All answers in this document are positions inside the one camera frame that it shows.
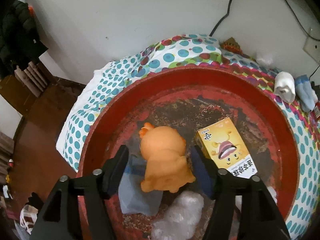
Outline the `small red wrapper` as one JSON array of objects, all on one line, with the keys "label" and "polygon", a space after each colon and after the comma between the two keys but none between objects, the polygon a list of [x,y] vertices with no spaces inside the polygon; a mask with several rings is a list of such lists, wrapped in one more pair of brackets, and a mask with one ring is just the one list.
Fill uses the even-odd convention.
[{"label": "small red wrapper", "polygon": [[236,42],[236,40],[233,37],[228,38],[227,40],[223,41],[220,44],[220,47],[224,50],[236,53],[236,54],[243,54],[243,51],[240,47],[240,45],[238,44],[238,42]]}]

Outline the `red round tray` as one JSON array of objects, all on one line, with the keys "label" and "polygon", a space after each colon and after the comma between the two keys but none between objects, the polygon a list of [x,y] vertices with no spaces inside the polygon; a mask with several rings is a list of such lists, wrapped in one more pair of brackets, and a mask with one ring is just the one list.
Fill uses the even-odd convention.
[{"label": "red round tray", "polygon": [[196,131],[229,116],[244,139],[264,181],[275,180],[278,209],[286,218],[298,185],[298,148],[290,124],[277,104],[243,78],[209,66],[184,66],[150,74],[119,93],[92,125],[79,176],[126,145],[138,153],[144,121],[169,125],[195,144]]}]

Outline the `light blue sock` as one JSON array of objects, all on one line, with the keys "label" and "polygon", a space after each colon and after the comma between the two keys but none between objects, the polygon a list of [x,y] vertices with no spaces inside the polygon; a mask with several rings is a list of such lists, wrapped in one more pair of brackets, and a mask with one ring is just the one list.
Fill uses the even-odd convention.
[{"label": "light blue sock", "polygon": [[144,180],[146,161],[142,157],[129,155],[127,165],[118,188],[118,198],[123,214],[141,213],[154,216],[158,213],[163,192],[153,190],[145,193],[140,184]]}]

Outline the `blue sock pair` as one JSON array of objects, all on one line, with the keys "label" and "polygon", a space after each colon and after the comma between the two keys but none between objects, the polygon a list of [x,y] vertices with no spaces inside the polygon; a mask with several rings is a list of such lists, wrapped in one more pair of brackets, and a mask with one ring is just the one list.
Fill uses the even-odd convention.
[{"label": "blue sock pair", "polygon": [[295,79],[296,95],[300,99],[300,104],[304,112],[311,112],[318,102],[318,97],[311,87],[307,75],[299,76]]}]

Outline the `clear plastic bag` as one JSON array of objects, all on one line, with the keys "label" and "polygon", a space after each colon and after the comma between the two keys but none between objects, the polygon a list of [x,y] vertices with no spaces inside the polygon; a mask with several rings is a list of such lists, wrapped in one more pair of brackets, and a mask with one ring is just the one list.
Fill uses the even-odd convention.
[{"label": "clear plastic bag", "polygon": [[165,211],[163,218],[153,222],[151,239],[191,239],[198,225],[204,198],[193,191],[183,191]]}]

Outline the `orange plush toy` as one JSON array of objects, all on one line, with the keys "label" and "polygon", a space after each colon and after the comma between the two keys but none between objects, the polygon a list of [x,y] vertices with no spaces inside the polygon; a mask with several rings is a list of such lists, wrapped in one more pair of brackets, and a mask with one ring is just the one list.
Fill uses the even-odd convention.
[{"label": "orange plush toy", "polygon": [[176,193],[196,180],[185,156],[186,141],[176,129],[146,122],[139,136],[140,153],[146,160],[144,180],[140,184],[143,192]]}]

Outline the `white crumpled tissue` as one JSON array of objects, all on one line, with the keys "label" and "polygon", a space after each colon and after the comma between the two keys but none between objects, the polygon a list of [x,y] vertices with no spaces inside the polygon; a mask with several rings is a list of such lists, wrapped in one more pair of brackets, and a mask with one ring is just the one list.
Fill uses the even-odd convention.
[{"label": "white crumpled tissue", "polygon": [[268,68],[273,64],[273,57],[270,54],[257,54],[255,60],[259,65]]}]

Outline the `yellow cartoon carton box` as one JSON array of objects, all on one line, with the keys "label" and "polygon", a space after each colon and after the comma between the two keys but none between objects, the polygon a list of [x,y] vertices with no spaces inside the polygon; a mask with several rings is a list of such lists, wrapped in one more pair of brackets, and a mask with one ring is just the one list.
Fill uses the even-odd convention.
[{"label": "yellow cartoon carton box", "polygon": [[195,141],[206,158],[233,176],[248,179],[257,173],[249,150],[230,118],[199,129]]}]

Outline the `black hanging jacket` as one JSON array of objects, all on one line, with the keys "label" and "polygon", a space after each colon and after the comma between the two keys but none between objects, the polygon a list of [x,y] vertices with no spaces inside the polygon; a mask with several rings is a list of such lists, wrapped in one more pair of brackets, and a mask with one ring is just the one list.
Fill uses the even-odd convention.
[{"label": "black hanging jacket", "polygon": [[37,64],[48,48],[41,42],[28,3],[15,0],[1,18],[1,79]]}]

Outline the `white wall socket plate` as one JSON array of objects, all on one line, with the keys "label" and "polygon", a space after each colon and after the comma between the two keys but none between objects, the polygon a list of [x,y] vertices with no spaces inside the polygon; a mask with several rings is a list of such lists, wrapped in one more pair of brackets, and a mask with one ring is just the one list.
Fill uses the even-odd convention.
[{"label": "white wall socket plate", "polygon": [[316,41],[309,36],[306,38],[303,50],[317,63],[319,64],[319,41]]}]

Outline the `colourful polka dot cloth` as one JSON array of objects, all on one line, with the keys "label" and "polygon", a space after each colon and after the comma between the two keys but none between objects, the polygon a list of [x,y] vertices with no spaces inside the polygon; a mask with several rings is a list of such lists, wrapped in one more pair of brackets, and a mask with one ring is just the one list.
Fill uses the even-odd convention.
[{"label": "colourful polka dot cloth", "polygon": [[56,143],[57,151],[78,170],[86,137],[106,105],[124,88],[151,73],[194,65],[228,70],[251,82],[274,100],[287,118],[299,154],[299,183],[293,207],[286,220],[291,237],[307,231],[319,202],[319,123],[302,110],[299,100],[285,102],[274,94],[276,72],[247,56],[223,49],[217,39],[207,35],[178,35],[96,70],[78,96]]}]

